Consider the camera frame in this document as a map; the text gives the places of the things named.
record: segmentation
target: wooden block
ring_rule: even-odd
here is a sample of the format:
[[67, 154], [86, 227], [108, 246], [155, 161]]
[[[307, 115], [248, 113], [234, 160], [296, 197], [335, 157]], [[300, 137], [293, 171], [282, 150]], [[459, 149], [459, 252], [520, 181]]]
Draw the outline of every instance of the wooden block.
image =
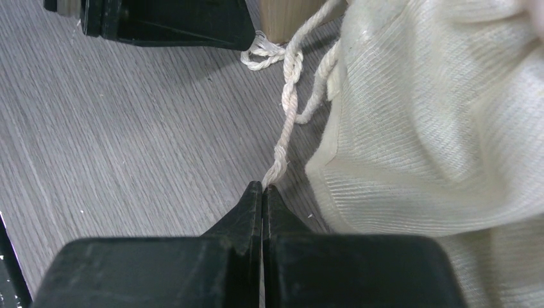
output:
[[[260, 25], [270, 42], [288, 42], [300, 26], [323, 6], [326, 0], [260, 0]], [[331, 21], [346, 10], [337, 7], [325, 21]]]

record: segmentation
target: silver metal part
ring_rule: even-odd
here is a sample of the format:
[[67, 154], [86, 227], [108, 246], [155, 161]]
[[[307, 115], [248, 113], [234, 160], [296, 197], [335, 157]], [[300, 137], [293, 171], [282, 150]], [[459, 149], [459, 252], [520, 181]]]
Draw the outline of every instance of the silver metal part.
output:
[[56, 0], [56, 12], [64, 17], [80, 16], [81, 0]]

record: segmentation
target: drawstring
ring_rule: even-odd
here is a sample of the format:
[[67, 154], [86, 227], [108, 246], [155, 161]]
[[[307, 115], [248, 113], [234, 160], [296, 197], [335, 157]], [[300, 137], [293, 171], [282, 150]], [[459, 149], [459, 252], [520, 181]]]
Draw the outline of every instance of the drawstring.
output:
[[[338, 59], [337, 51], [339, 41], [336, 42], [323, 57], [316, 71], [310, 100], [308, 100], [302, 114], [296, 114], [298, 108], [296, 83], [300, 78], [303, 60], [300, 45], [305, 37], [313, 29], [317, 28], [342, 1], [343, 0], [328, 0], [317, 13], [310, 17], [310, 19], [297, 30], [285, 51], [283, 51], [280, 46], [268, 42], [264, 34], [258, 32], [250, 50], [243, 52], [241, 55], [241, 61], [254, 71], [258, 71], [284, 59], [285, 85], [282, 93], [282, 106], [285, 112], [285, 124], [280, 139], [274, 147], [274, 164], [264, 175], [264, 179], [262, 180], [263, 187], [277, 183], [285, 175], [285, 172], [287, 171], [287, 149], [291, 133], [293, 132], [293, 126], [295, 122], [300, 124], [307, 123], [312, 117], [312, 114], [320, 106], [327, 89], [327, 79]], [[270, 57], [261, 63], [251, 62], [249, 60], [250, 53]]]

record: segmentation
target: white fabric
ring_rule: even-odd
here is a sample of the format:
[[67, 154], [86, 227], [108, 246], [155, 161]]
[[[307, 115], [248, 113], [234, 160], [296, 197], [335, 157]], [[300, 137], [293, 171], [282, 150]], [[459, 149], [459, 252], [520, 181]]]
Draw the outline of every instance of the white fabric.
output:
[[470, 307], [544, 307], [532, 25], [521, 0], [354, 0], [306, 167], [337, 231], [437, 239]]

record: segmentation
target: wood grain surface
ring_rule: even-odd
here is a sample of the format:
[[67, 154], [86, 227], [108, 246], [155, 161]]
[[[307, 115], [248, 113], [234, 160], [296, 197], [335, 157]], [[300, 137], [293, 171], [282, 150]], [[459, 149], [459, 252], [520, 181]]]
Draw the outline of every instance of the wood grain surface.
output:
[[[339, 23], [308, 39], [302, 104]], [[262, 178], [284, 120], [281, 64], [251, 72], [235, 51], [85, 37], [37, 0], [0, 1], [0, 67], [0, 210], [32, 293], [73, 239], [203, 233]], [[295, 128], [279, 185], [319, 231], [303, 168], [327, 113]]]

